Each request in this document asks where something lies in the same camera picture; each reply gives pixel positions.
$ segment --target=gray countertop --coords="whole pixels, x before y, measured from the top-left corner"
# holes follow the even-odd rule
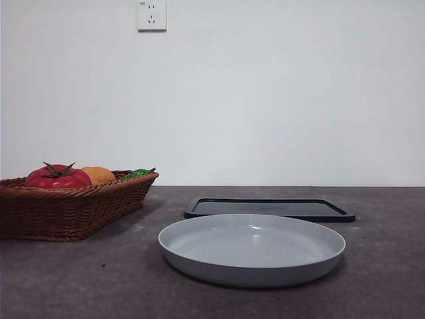
[[[321,198],[347,249],[313,282],[230,288],[181,274],[157,243],[196,196]],[[152,187],[145,206],[75,243],[0,240],[1,318],[425,318],[423,187]]]

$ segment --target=green leaves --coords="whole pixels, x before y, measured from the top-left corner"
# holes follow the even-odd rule
[[[66,166],[64,169],[60,169],[60,170],[58,170],[58,169],[56,169],[52,164],[49,164],[49,163],[46,163],[45,161],[43,162],[46,166],[47,166],[47,168],[50,170],[50,174],[45,174],[44,176],[46,176],[46,177],[50,177],[50,178],[56,178],[56,177],[64,177],[64,176],[68,176],[69,175],[69,172],[70,172],[70,170],[71,170],[71,168],[72,168],[72,166],[75,164],[75,162],[74,163],[72,163],[72,164],[70,164],[70,165],[68,165],[68,166]]]

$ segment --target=tomato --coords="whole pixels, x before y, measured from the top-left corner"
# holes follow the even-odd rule
[[[85,171],[72,168],[72,165],[44,163],[46,166],[31,172],[25,183],[27,187],[70,188],[91,185],[92,181]]]

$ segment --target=orange fruit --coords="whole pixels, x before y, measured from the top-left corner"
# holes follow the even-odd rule
[[[83,167],[81,170],[85,171],[88,177],[90,177],[92,185],[108,183],[110,181],[116,180],[114,173],[104,167],[86,166]]]

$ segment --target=wicker basket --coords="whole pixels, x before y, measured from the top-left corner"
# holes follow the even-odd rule
[[[119,178],[131,171],[113,171]],[[0,237],[79,241],[143,206],[158,173],[99,185],[42,189],[27,178],[0,181]]]

